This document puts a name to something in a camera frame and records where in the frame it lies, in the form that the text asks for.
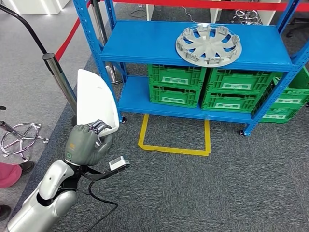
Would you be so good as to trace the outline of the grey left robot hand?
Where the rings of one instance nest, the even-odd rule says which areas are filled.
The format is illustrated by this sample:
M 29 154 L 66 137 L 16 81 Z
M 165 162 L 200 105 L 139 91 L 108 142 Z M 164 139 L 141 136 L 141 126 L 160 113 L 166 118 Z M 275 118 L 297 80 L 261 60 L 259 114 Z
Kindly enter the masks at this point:
M 75 166 L 97 164 L 108 152 L 112 142 L 112 135 L 109 134 L 97 145 L 99 134 L 111 128 L 102 120 L 74 126 L 66 145 L 64 160 Z

